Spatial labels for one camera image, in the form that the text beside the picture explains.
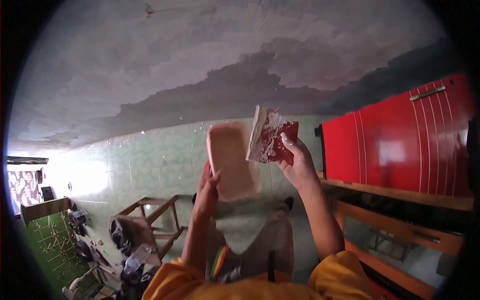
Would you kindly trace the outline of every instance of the person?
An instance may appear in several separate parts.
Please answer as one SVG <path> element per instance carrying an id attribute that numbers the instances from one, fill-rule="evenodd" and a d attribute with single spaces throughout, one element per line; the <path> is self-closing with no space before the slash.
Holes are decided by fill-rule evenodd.
<path id="1" fill-rule="evenodd" d="M 342 231 L 333 217 L 307 147 L 301 140 L 295 143 L 284 134 L 282 142 L 294 155 L 293 166 L 285 161 L 277 164 L 299 192 L 321 259 L 307 285 L 291 283 L 293 241 L 285 207 L 291 208 L 288 201 L 268 216 L 259 236 L 242 255 L 228 251 L 223 235 L 212 220 L 221 174 L 212 176 L 207 162 L 199 180 L 181 258 L 158 270 L 143 300 L 378 298 L 356 254 L 345 251 Z"/>

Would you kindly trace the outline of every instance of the plastic container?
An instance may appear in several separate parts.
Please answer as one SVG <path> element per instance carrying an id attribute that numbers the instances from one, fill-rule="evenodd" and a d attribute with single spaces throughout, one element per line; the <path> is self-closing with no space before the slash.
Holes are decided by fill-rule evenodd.
<path id="1" fill-rule="evenodd" d="M 219 199 L 225 202 L 255 196 L 262 186 L 258 164 L 245 159 L 250 132 L 241 122 L 214 125 L 208 130 L 208 160 L 213 174 L 220 171 Z"/>

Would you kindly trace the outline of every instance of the metal handle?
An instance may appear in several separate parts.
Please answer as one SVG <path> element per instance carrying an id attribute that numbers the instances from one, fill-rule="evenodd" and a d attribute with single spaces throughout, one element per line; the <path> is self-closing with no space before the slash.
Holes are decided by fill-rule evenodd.
<path id="1" fill-rule="evenodd" d="M 422 240 L 430 241 L 430 242 L 435 243 L 435 244 L 440 244 L 440 239 L 439 239 L 439 238 L 433 237 L 433 236 L 428 235 L 428 234 L 423 234 L 423 233 L 420 233 L 420 232 L 415 232 L 415 237 L 417 237 L 417 238 L 419 238 L 419 239 L 422 239 Z"/>
<path id="2" fill-rule="evenodd" d="M 439 86 L 439 87 L 437 87 L 437 88 L 434 88 L 433 90 L 430 90 L 430 91 L 427 91 L 427 92 L 425 92 L 425 93 L 422 93 L 422 94 L 420 94 L 420 95 L 411 96 L 409 99 L 410 99 L 410 101 L 415 101 L 415 100 L 417 100 L 417 99 L 426 97 L 426 96 L 428 96 L 428 95 L 431 95 L 431 94 L 435 94 L 435 93 L 444 91 L 445 89 L 446 89 L 445 86 L 442 85 L 442 86 Z"/>

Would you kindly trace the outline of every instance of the patterned curtain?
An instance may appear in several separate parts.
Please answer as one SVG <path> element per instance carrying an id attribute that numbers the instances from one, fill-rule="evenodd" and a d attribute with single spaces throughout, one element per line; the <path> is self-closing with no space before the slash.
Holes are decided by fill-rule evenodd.
<path id="1" fill-rule="evenodd" d="M 20 204 L 29 206 L 43 201 L 38 191 L 34 171 L 8 171 L 10 201 L 15 215 L 20 214 Z"/>

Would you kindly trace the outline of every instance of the black strap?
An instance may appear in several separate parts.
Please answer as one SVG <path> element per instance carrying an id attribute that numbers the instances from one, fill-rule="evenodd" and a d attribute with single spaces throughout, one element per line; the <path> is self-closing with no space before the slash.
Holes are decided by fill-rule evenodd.
<path id="1" fill-rule="evenodd" d="M 268 281 L 275 282 L 275 251 L 268 253 Z"/>

